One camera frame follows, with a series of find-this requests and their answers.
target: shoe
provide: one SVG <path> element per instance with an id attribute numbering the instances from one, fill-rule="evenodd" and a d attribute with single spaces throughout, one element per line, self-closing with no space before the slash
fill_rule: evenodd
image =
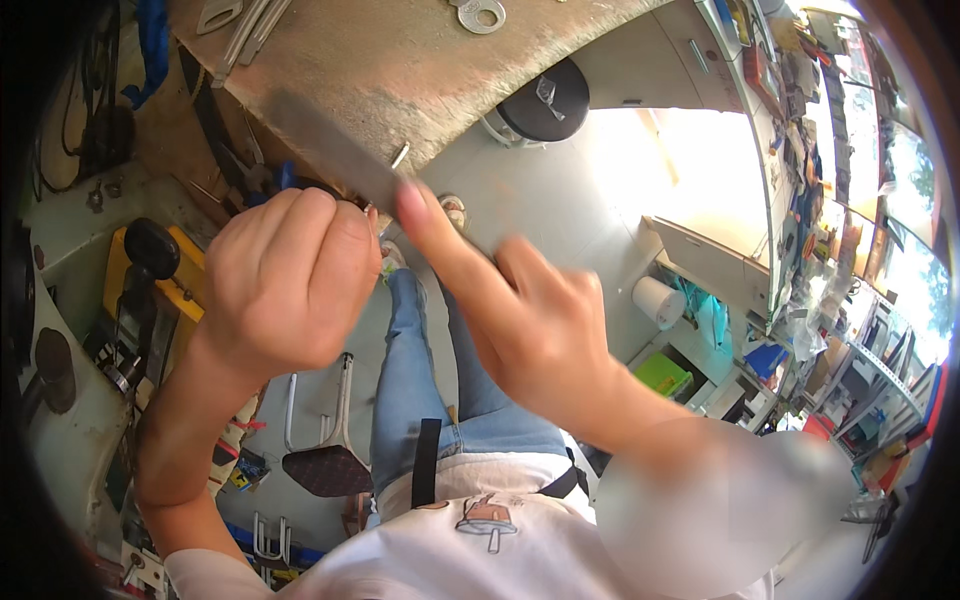
<path id="1" fill-rule="evenodd" d="M 387 240 L 380 244 L 380 253 L 383 255 L 383 260 L 380 263 L 380 275 L 383 276 L 383 281 L 386 283 L 387 277 L 391 273 L 395 272 L 397 269 L 406 269 L 407 261 L 403 259 L 403 254 L 400 253 L 400 248 L 396 246 L 395 243 Z"/>
<path id="2" fill-rule="evenodd" d="M 446 218 L 460 229 L 467 228 L 467 209 L 464 202 L 453 194 L 443 194 L 437 199 L 444 208 Z"/>

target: cabinet handle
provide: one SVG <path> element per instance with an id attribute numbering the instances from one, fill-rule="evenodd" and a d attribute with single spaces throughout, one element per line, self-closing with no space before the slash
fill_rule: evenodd
<path id="1" fill-rule="evenodd" d="M 707 61 L 704 60 L 704 55 L 701 54 L 700 48 L 697 47 L 697 41 L 695 39 L 690 40 L 690 49 L 693 50 L 693 56 L 697 58 L 697 62 L 700 63 L 700 68 L 704 70 L 704 73 L 710 74 L 710 69 L 707 66 Z"/>

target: light blue denim pant leg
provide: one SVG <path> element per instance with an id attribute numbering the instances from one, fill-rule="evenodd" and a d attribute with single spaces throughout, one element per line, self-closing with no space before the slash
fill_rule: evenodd
<path id="1" fill-rule="evenodd" d="M 560 429 L 517 406 L 484 371 L 457 302 L 441 284 L 459 382 L 460 422 L 453 423 L 434 381 L 423 288 L 409 269 L 392 273 L 387 285 L 394 311 L 373 406 L 370 456 L 375 494 L 413 470 L 421 419 L 439 419 L 443 424 L 438 458 L 458 452 L 566 456 Z"/>

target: black stool seat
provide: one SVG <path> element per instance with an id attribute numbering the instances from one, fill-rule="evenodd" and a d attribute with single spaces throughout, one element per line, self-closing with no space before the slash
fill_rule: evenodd
<path id="1" fill-rule="evenodd" d="M 553 84 L 552 107 L 563 120 L 537 93 Z M 580 68 L 571 59 L 563 59 L 551 66 L 517 90 L 496 107 L 497 113 L 510 129 L 519 135 L 537 142 L 559 142 L 577 132 L 587 120 L 590 106 L 590 90 Z"/>

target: popsicle drawing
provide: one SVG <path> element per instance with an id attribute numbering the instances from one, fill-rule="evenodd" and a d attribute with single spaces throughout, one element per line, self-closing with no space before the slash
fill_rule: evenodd
<path id="1" fill-rule="evenodd" d="M 490 536 L 487 552 L 497 554 L 500 551 L 500 535 L 515 534 L 516 526 L 510 520 L 510 510 L 499 504 L 491 504 L 492 493 L 488 493 L 467 508 L 469 500 L 464 501 L 464 517 L 456 524 L 457 531 L 474 536 Z"/>

